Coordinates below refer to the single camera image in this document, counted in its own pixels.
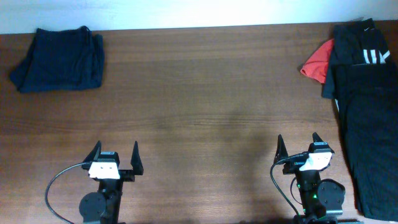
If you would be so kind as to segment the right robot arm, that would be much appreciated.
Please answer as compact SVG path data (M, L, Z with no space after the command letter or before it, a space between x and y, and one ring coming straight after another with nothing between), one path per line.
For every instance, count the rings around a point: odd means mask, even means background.
M290 156L283 137L278 135L274 163L270 169L270 176L273 176L273 168L282 165L284 175L295 176L302 214L283 193L275 179L271 178L271 181L295 212L294 223L338 223L337 216L343 213L345 187L333 179L320 178L320 172L330 166L335 152L317 133L312 134L312 139L307 151Z

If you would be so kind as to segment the black shirt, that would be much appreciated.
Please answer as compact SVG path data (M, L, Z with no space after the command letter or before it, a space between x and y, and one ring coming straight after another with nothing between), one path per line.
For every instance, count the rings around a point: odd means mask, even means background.
M341 137L359 211L397 221L397 67L343 65L335 70Z

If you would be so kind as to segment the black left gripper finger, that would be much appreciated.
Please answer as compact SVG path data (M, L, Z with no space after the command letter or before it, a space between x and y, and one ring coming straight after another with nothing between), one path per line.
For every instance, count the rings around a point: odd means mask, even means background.
M143 168L143 164L141 161L141 157L139 155L139 146L138 146L137 141L134 142L134 147L132 150L131 166L132 166L134 175L143 175L144 174L144 168Z
M101 152L101 141L97 141L96 145L94 148L91 150L91 152L85 157L83 162L93 162L98 159L98 156Z

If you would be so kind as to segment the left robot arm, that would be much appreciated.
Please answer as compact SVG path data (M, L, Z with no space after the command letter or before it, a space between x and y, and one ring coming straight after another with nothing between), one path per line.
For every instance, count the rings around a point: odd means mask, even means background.
M99 183L96 192L86 194L80 201L79 212L84 223L118 224L123 184L134 182L137 175L144 174L137 142L132 150L132 168L120 169L119 164L118 153L102 151L99 141L83 160L82 169Z

